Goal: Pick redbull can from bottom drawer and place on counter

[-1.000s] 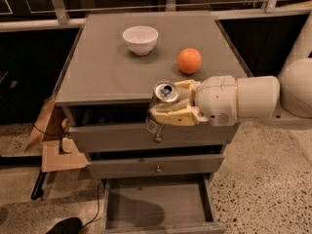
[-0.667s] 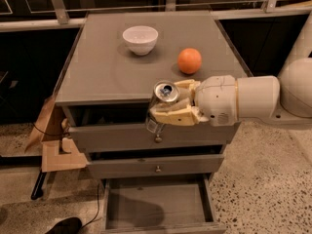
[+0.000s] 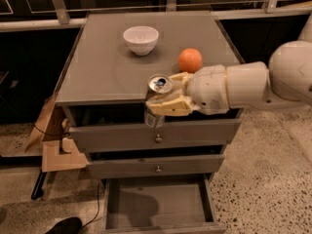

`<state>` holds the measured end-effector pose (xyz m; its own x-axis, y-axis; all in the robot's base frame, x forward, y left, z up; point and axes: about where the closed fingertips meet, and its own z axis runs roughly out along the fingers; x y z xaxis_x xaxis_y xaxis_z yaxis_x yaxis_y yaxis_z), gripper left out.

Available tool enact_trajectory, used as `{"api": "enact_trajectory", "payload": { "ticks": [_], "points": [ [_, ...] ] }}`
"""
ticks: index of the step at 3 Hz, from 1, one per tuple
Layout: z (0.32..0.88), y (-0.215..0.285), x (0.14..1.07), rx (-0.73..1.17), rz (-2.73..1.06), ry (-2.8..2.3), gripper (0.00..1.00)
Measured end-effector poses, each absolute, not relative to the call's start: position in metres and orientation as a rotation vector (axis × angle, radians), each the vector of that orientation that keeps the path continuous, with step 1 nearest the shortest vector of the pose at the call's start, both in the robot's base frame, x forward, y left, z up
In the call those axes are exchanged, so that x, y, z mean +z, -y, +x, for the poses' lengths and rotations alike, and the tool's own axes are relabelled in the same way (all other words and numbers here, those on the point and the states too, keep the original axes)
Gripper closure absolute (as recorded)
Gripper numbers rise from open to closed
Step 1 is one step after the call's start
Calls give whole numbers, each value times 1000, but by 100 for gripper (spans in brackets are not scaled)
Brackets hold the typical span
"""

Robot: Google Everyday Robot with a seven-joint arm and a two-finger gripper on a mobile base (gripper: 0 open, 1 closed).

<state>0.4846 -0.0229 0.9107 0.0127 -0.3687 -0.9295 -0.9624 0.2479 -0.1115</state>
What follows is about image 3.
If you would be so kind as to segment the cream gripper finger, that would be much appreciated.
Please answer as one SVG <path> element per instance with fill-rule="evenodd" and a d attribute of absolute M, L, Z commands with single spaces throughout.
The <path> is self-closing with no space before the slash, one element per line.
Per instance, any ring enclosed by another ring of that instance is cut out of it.
<path fill-rule="evenodd" d="M 192 98 L 185 95 L 153 97 L 146 105 L 153 114 L 173 117 L 187 116 L 199 109 Z"/>
<path fill-rule="evenodd" d="M 173 88 L 171 90 L 171 94 L 174 96 L 184 95 L 187 96 L 187 88 L 188 84 L 193 77 L 193 73 L 188 72 L 180 72 L 178 74 L 172 75 L 170 77 L 173 82 Z"/>

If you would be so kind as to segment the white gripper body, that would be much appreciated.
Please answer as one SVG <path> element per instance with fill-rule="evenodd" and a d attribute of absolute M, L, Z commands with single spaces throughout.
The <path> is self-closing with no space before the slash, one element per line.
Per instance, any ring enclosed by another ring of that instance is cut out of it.
<path fill-rule="evenodd" d="M 224 114 L 229 110 L 223 65 L 200 68 L 189 79 L 187 94 L 196 110 L 205 115 Z"/>

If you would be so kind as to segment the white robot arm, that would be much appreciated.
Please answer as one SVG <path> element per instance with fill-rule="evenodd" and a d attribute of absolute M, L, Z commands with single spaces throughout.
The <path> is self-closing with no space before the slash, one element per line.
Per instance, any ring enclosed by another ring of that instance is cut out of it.
<path fill-rule="evenodd" d="M 215 115 L 234 108 L 278 110 L 312 104 L 311 18 L 224 19 L 220 25 L 245 62 L 173 75 L 169 92 L 147 100 L 152 113 Z"/>

